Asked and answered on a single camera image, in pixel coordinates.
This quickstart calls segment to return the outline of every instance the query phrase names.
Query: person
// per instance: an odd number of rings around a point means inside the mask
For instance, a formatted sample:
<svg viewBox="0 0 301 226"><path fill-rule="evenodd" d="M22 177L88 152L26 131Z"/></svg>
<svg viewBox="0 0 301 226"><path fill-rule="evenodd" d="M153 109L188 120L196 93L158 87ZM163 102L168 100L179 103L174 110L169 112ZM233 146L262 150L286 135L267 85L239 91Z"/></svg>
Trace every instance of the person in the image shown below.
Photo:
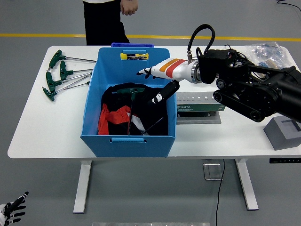
<svg viewBox="0 0 301 226"><path fill-rule="evenodd" d="M138 0L83 0L83 3L88 46L130 43L120 13L135 14Z"/></svg>

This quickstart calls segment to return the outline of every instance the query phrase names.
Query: power cord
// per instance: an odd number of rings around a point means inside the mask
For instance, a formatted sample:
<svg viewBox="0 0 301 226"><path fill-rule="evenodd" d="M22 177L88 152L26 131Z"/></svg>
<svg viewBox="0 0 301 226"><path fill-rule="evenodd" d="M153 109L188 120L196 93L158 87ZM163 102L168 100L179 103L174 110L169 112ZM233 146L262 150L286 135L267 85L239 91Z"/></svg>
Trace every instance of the power cord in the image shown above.
<svg viewBox="0 0 301 226"><path fill-rule="evenodd" d="M300 9L298 6L293 5L293 4L290 4L290 3L284 3L284 2L281 2L281 1L285 1L285 0L278 0L277 3L278 3L278 4L284 4L284 5L295 6L295 7L297 7L297 8L300 10L300 12L301 12L301 9Z"/></svg>
<svg viewBox="0 0 301 226"><path fill-rule="evenodd" d="M215 226L217 226L217 211L218 211L218 205L220 203L220 191L221 191L221 186L222 186L222 179L223 179L224 173L225 173L225 159L223 159L223 165L224 165L224 169L222 171L222 178L221 178L221 182L220 182L220 187L218 188L218 195L217 195L217 206L216 206L216 212L215 212Z"/></svg>

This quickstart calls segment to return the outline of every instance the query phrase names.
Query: plastic bag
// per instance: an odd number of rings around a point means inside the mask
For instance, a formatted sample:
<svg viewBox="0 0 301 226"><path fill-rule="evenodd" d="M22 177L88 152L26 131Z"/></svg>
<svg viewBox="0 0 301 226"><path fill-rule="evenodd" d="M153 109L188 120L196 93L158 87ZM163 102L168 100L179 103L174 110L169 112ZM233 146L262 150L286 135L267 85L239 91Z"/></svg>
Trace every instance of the plastic bag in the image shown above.
<svg viewBox="0 0 301 226"><path fill-rule="evenodd" d="M276 42L248 45L246 57L255 65L282 69L290 67L286 51Z"/></svg>

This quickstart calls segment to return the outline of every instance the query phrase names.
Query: green handle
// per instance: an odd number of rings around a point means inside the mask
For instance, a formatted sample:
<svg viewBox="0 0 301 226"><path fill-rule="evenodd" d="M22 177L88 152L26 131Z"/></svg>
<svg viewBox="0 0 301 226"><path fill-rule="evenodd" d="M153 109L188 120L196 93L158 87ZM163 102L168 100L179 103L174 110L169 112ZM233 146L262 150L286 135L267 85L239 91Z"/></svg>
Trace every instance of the green handle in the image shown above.
<svg viewBox="0 0 301 226"><path fill-rule="evenodd" d="M55 92L55 87L58 86L58 85L61 85L62 84L62 81L59 80L59 81L53 81L52 79L52 75L50 72L46 72L46 81L47 81L47 85L49 87L49 91L51 93Z"/></svg>
<svg viewBox="0 0 301 226"><path fill-rule="evenodd" d="M62 51L59 49L52 57L49 67L53 68L59 60L65 60L66 56L62 55Z"/></svg>
<svg viewBox="0 0 301 226"><path fill-rule="evenodd" d="M51 100L51 101L54 101L55 100L55 95L57 94L57 92L54 92L54 93L50 93L46 88L42 87L43 88L43 91L44 93L46 94L46 96Z"/></svg>
<svg viewBox="0 0 301 226"><path fill-rule="evenodd" d="M117 90L118 94L125 94L125 93L131 93L131 100L135 99L136 93L142 93L144 91L144 88L127 88L127 89L119 89Z"/></svg>
<svg viewBox="0 0 301 226"><path fill-rule="evenodd" d="M68 75L73 74L73 71L67 71L66 70L66 62L62 61L60 64L60 76L61 76L61 80L66 80Z"/></svg>

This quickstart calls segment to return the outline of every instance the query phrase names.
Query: blue plastic bin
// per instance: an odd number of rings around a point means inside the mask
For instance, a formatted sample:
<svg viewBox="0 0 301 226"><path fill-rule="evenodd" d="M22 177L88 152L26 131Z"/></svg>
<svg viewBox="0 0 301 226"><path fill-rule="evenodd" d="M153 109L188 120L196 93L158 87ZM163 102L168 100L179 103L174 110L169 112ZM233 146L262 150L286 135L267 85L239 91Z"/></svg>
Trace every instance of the blue plastic bin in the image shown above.
<svg viewBox="0 0 301 226"><path fill-rule="evenodd" d="M149 54L148 60L122 60L121 53ZM96 157L167 157L175 140L176 98L167 101L168 136L98 135L101 98L116 84L133 82L149 87L164 87L170 80L145 79L136 73L170 57L165 48L101 48L91 77L80 138Z"/></svg>

